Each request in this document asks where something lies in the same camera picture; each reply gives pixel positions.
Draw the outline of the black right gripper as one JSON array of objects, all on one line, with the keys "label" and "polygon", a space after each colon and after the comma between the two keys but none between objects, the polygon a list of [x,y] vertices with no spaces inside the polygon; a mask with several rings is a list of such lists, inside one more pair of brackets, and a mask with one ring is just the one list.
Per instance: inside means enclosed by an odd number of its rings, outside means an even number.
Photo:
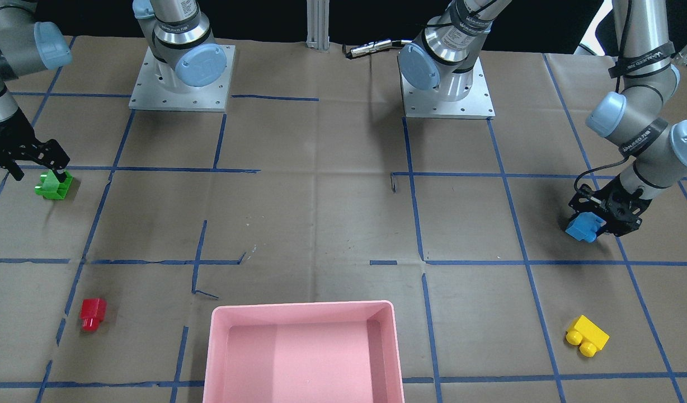
[{"label": "black right gripper", "polygon": [[17,160],[31,161],[47,167],[58,181],[67,180],[64,172],[70,158],[57,140],[36,139],[31,123],[21,109],[0,122],[0,167],[14,180],[21,181],[24,172]]}]

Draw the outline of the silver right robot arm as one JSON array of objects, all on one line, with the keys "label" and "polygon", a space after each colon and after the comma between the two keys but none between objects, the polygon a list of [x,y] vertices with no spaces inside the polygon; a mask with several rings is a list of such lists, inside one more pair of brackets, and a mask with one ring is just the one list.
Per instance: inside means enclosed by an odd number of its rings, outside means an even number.
[{"label": "silver right robot arm", "polygon": [[[70,158],[55,139],[40,141],[6,83],[69,64],[72,51],[51,21],[36,20],[36,1],[0,1],[0,167],[23,179],[19,161],[44,166],[67,181]],[[188,87],[204,87],[227,66],[210,21],[195,1],[134,1],[133,13],[159,62]]]}]

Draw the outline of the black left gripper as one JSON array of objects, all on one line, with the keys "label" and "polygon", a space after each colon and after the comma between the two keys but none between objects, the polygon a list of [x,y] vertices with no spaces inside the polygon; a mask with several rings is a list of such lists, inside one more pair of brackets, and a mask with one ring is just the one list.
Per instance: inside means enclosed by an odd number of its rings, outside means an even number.
[{"label": "black left gripper", "polygon": [[604,234],[621,237],[641,226],[641,214],[651,203],[651,187],[639,178],[629,179],[619,174],[602,189],[592,190],[587,184],[578,187],[584,174],[578,175],[573,187],[576,189],[569,207],[574,210],[571,223],[592,223],[592,214],[601,217],[605,223],[596,231],[596,239]]}]

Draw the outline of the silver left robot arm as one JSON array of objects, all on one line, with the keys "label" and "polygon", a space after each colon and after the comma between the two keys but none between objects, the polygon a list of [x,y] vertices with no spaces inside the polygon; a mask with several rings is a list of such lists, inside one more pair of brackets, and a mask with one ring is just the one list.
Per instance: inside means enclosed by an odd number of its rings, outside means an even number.
[{"label": "silver left robot arm", "polygon": [[[632,159],[618,176],[594,191],[575,182],[566,232],[579,241],[636,231],[641,214],[687,174],[687,120],[674,125],[660,112],[678,89],[671,61],[663,1],[615,1],[619,56],[609,76],[623,89],[609,92],[586,118],[587,127]],[[466,76],[495,18],[508,1],[452,1],[399,53],[402,76],[418,90],[441,90],[456,73]]]}]

